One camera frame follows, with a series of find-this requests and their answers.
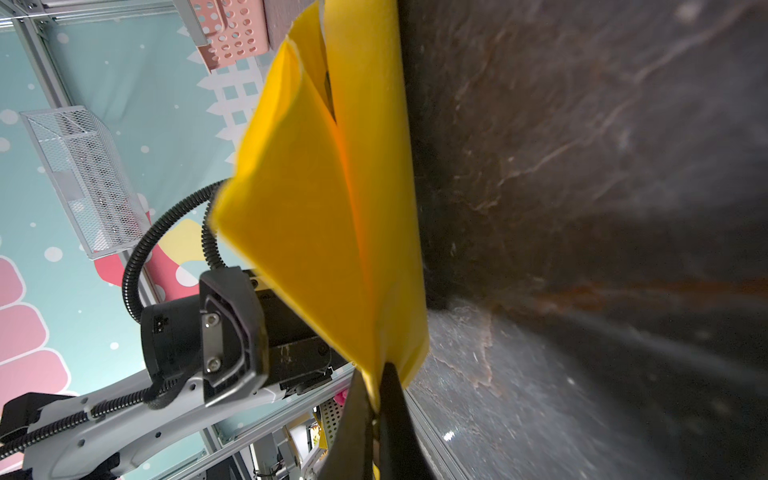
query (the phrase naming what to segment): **yellow paper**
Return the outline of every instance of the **yellow paper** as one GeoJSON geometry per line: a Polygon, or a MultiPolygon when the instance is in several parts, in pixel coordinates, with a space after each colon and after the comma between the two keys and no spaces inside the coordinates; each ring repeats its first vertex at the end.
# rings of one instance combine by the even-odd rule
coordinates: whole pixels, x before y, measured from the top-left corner
{"type": "Polygon", "coordinates": [[[429,348],[397,10],[325,8],[325,45],[315,4],[280,47],[212,220],[378,409],[384,363],[406,385],[429,348]]]}

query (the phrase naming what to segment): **pink perforated basket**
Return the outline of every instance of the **pink perforated basket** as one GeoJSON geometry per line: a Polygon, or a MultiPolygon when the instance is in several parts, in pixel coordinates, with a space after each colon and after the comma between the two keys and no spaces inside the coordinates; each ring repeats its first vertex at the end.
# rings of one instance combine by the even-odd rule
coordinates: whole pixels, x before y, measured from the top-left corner
{"type": "Polygon", "coordinates": [[[267,53],[262,0],[189,0],[208,45],[197,47],[208,70],[267,53]]]}

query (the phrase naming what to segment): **black cable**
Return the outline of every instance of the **black cable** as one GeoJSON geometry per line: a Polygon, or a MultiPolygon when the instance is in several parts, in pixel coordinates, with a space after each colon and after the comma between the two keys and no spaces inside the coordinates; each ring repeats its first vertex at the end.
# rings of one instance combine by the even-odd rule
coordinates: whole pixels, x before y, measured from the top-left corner
{"type": "Polygon", "coordinates": [[[134,248],[131,258],[125,265],[125,273],[123,274],[123,303],[125,303],[128,313],[137,322],[141,321],[141,312],[144,311],[144,306],[141,305],[139,298],[139,276],[150,252],[174,223],[191,212],[195,207],[199,207],[206,200],[210,200],[223,182],[224,180],[220,180],[207,187],[203,187],[173,205],[162,217],[152,224],[134,248]]]}
{"type": "Polygon", "coordinates": [[[219,253],[219,246],[216,242],[216,237],[214,236],[214,232],[210,229],[208,226],[208,216],[210,215],[210,209],[214,205],[214,195],[216,195],[216,192],[219,190],[219,187],[216,188],[216,190],[211,194],[211,199],[208,201],[208,206],[205,207],[205,215],[203,216],[203,230],[202,230],[202,241],[203,241],[203,255],[205,255],[205,261],[208,263],[208,266],[211,270],[215,270],[217,268],[227,268],[227,265],[224,263],[224,261],[221,259],[221,254],[219,253]]]}
{"type": "MultiPolygon", "coordinates": [[[[161,388],[161,393],[171,391],[179,383],[181,383],[183,388],[185,382],[180,382],[178,379],[165,382],[161,388]]],[[[118,410],[138,405],[144,401],[144,397],[152,390],[154,390],[153,387],[148,387],[138,392],[123,395],[117,399],[101,402],[91,409],[91,417],[93,419],[97,419],[107,415],[108,413],[117,412],[118,410]]],[[[77,412],[68,417],[64,417],[61,420],[57,420],[56,422],[49,423],[46,426],[43,426],[33,432],[25,433],[16,440],[11,440],[10,442],[0,447],[0,460],[7,458],[15,453],[23,452],[26,448],[34,445],[35,443],[42,442],[43,440],[58,433],[64,432],[65,430],[73,429],[74,427],[82,425],[89,420],[90,419],[88,418],[88,414],[86,412],[77,412]]]]}

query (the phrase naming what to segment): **metal mesh basket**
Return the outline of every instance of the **metal mesh basket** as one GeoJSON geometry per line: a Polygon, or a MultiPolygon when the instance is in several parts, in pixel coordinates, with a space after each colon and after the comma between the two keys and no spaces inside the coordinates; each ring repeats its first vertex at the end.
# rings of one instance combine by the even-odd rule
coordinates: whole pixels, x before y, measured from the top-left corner
{"type": "Polygon", "coordinates": [[[149,220],[104,124],[85,107],[31,111],[22,117],[88,257],[133,247],[149,220]]]}

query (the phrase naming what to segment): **dark rusty surface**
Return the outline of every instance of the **dark rusty surface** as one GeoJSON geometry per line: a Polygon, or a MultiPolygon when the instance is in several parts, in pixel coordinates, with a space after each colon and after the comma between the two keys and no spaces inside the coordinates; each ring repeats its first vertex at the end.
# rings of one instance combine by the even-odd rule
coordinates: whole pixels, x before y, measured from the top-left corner
{"type": "Polygon", "coordinates": [[[400,15],[432,336],[412,391],[462,464],[761,478],[768,4],[400,15]]]}

